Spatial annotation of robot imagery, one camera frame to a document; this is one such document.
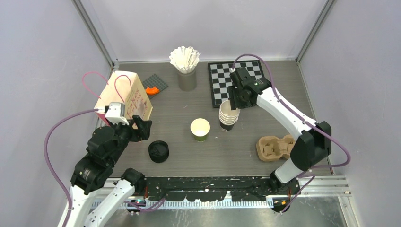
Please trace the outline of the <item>green paper cup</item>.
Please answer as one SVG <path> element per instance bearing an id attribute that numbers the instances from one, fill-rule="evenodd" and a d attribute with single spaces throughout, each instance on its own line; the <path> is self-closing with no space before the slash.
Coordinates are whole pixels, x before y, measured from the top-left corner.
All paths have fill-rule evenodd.
<path id="1" fill-rule="evenodd" d="M 204 142 L 210 131 L 210 123 L 203 118 L 197 118 L 190 124 L 190 131 L 197 142 Z"/>

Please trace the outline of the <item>stack of black lids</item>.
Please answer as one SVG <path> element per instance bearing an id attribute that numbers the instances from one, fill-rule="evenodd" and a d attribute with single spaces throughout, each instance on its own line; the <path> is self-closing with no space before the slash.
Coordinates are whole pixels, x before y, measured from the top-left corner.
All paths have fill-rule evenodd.
<path id="1" fill-rule="evenodd" d="M 149 144 L 148 153 L 153 162 L 162 163 L 169 157 L 169 146 L 162 140 L 156 140 Z"/>

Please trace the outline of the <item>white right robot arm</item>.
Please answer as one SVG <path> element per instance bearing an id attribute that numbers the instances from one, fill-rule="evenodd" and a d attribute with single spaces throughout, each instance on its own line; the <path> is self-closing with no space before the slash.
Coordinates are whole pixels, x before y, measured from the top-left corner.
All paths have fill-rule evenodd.
<path id="1" fill-rule="evenodd" d="M 289 103 L 266 78 L 253 79 L 246 68 L 230 70 L 228 87 L 231 109 L 259 106 L 281 123 L 295 139 L 290 157 L 270 174 L 271 192 L 282 194 L 289 183 L 331 154 L 331 126 L 317 123 Z"/>

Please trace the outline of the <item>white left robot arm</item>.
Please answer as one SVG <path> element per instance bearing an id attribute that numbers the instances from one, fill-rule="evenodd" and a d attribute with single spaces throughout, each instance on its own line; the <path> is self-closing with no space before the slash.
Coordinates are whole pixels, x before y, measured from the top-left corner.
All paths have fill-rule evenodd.
<path id="1" fill-rule="evenodd" d="M 148 140 L 151 126 L 151 120 L 145 121 L 134 115 L 126 125 L 120 122 L 94 130 L 87 143 L 87 154 L 75 165 L 69 189 L 71 200 L 58 224 L 60 227 L 102 227 L 128 197 L 144 192 L 144 174 L 128 168 L 113 191 L 90 212 L 93 201 L 129 142 Z"/>

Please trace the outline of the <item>stack of paper cups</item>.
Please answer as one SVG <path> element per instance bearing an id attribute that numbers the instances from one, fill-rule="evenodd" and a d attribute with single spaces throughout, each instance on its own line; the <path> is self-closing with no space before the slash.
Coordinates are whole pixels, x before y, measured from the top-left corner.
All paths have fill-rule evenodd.
<path id="1" fill-rule="evenodd" d="M 219 124 L 222 131 L 230 131 L 238 121 L 240 109 L 232 109 L 230 100 L 224 101 L 219 107 Z"/>

